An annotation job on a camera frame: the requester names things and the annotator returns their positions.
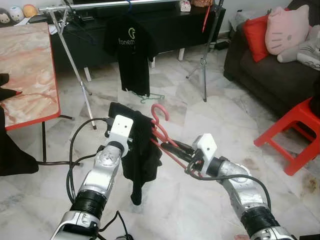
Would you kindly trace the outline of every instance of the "marble floor tile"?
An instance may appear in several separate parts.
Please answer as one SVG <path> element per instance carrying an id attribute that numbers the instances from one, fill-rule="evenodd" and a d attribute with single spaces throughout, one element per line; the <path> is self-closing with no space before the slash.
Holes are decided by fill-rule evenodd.
<path id="1" fill-rule="evenodd" d="M 161 124 L 170 137 L 189 145 L 203 133 L 211 133 L 217 144 L 216 157 L 245 165 L 253 176 L 268 188 L 272 212 L 281 225 L 297 237 L 320 233 L 320 157 L 310 161 L 294 176 L 283 169 L 286 161 L 267 144 L 256 147 L 253 141 L 277 121 L 277 117 L 249 91 L 223 76 L 226 50 L 211 51 L 207 57 L 208 101 L 203 102 L 203 80 L 198 70 L 186 76 L 199 64 L 204 46 L 185 50 L 184 60 L 177 51 L 157 56 L 150 69 L 150 91 L 165 95 L 164 99 L 141 98 L 121 90 L 117 63 L 90 69 L 92 82 L 84 81 L 92 95 L 88 96 L 94 117 L 108 115 L 111 102 L 119 102 L 152 117 L 151 106 L 160 103 L 169 112 L 169 121 L 157 111 Z M 57 83 L 61 112 L 75 117 L 46 122 L 48 161 L 67 161 L 70 141 L 76 129 L 89 118 L 79 83 L 72 73 L 58 72 Z M 97 151 L 104 144 L 106 124 L 90 124 L 78 134 L 72 157 L 77 159 Z M 42 159 L 41 124 L 8 133 L 16 144 L 37 160 Z M 306 142 L 288 131 L 276 136 L 285 149 L 299 153 Z M 217 182 L 198 181 L 163 154 L 157 178 L 142 188 L 142 203 L 133 205 L 132 181 L 124 178 L 120 166 L 101 219 L 105 225 L 119 210 L 127 229 L 137 240 L 232 240 L 246 230 L 230 205 L 225 189 Z M 74 168 L 77 190 L 94 159 Z M 40 166 L 34 174 L 0 177 L 1 239 L 49 239 L 64 212 L 70 208 L 66 193 L 67 166 Z M 102 235 L 113 240 L 124 234 L 116 220 Z"/>

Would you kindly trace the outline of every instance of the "pink hello kitty plush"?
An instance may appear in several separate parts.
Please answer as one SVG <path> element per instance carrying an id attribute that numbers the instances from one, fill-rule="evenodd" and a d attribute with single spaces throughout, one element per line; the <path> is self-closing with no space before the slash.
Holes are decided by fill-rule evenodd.
<path id="1" fill-rule="evenodd" d="M 268 16 L 265 45 L 268 52 L 278 55 L 306 40 L 309 31 L 309 6 L 285 11 L 277 7 Z"/>

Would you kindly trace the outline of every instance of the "white plush toy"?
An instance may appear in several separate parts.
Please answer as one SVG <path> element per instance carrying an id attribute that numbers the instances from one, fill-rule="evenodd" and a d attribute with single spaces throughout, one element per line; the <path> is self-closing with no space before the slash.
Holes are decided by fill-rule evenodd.
<path id="1" fill-rule="evenodd" d="M 16 23 L 21 22 L 25 18 L 24 12 L 18 6 L 12 6 L 9 10 L 9 14 Z"/>
<path id="2" fill-rule="evenodd" d="M 310 29 L 306 41 L 282 51 L 277 59 L 280 63 L 299 61 L 320 71 L 320 25 Z"/>

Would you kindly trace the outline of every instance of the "tripod stand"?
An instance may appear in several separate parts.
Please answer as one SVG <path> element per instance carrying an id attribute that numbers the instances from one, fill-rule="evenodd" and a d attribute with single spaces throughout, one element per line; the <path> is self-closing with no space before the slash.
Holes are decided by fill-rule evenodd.
<path id="1" fill-rule="evenodd" d="M 208 38 L 208 42 L 206 44 L 203 56 L 200 58 L 200 64 L 198 66 L 196 66 L 190 73 L 188 76 L 186 76 L 187 79 L 189 79 L 191 77 L 191 75 L 198 69 L 202 70 L 202 74 L 203 74 L 203 81 L 204 81 L 204 97 L 203 97 L 203 101 L 207 101 L 207 73 L 206 73 L 206 65 L 207 65 L 207 55 L 208 52 L 210 51 L 210 43 L 212 41 L 212 38 L 214 37 L 214 34 L 216 32 L 216 28 L 218 25 L 218 21 L 219 21 L 219 17 L 220 17 L 220 13 L 222 10 L 222 5 L 224 4 L 224 0 L 219 0 L 219 4 L 213 4 L 213 12 L 214 12 L 214 21 L 212 24 L 212 28 L 209 34 L 209 38 Z"/>

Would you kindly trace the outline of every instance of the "white wall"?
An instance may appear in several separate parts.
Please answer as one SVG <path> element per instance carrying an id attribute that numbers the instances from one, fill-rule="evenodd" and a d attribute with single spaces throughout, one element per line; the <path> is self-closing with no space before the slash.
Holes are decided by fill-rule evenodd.
<path id="1" fill-rule="evenodd" d="M 0 8 L 9 10 L 12 6 L 18 6 L 21 9 L 26 4 L 32 4 L 36 8 L 59 5 L 61 0 L 0 0 Z"/>
<path id="2" fill-rule="evenodd" d="M 228 20 L 236 14 L 237 10 L 243 11 L 254 10 L 259 16 L 267 13 L 268 9 L 275 7 L 287 7 L 292 0 L 224 0 L 223 7 L 225 8 L 225 15 L 222 22 L 220 32 L 229 30 Z"/>
<path id="3" fill-rule="evenodd" d="M 36 8 L 58 5 L 62 0 L 0 0 L 0 8 L 9 9 L 11 6 L 23 7 L 25 4 L 33 4 Z M 292 0 L 224 0 L 223 7 L 226 9 L 220 32 L 229 30 L 228 19 L 236 14 L 237 10 L 255 10 L 263 15 L 270 8 L 278 6 L 286 7 Z"/>

